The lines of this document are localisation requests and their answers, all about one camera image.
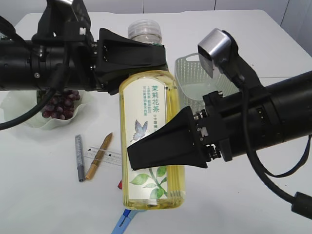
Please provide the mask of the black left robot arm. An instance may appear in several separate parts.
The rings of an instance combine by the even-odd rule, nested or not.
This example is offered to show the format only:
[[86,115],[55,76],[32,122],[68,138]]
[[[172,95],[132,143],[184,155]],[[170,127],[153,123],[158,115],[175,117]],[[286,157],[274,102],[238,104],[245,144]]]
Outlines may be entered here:
[[161,45],[145,44],[101,28],[97,41],[79,22],[64,23],[59,33],[38,31],[31,40],[0,42],[0,88],[64,89],[114,95],[130,75],[166,68]]

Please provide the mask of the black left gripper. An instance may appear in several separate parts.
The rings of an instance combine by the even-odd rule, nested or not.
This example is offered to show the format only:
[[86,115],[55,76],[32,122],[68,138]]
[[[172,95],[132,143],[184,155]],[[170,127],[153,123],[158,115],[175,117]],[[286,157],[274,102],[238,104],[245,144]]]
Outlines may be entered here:
[[99,30],[96,61],[90,27],[89,20],[41,20],[37,33],[32,36],[32,42],[43,47],[43,59],[52,68],[69,58],[68,88],[93,91],[97,78],[99,92],[115,95],[119,86],[133,74],[168,71],[163,46],[127,39],[105,28]]

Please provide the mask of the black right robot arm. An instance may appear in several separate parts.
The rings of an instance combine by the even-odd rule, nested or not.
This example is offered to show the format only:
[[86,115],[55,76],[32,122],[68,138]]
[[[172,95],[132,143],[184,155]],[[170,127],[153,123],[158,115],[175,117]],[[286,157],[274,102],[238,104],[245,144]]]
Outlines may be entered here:
[[[133,170],[167,165],[206,168],[222,157],[245,154],[242,94],[204,96],[205,109],[194,116],[184,107],[162,128],[127,148]],[[289,78],[249,92],[248,130],[254,150],[264,149],[312,132],[312,74]]]

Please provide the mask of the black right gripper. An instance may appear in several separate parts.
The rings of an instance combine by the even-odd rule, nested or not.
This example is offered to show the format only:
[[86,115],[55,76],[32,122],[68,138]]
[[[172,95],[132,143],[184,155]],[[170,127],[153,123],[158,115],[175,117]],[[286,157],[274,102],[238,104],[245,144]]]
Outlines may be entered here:
[[207,161],[231,161],[244,154],[242,94],[203,96],[205,109],[193,117],[189,106],[154,133],[127,147],[133,170],[168,165],[207,168]]

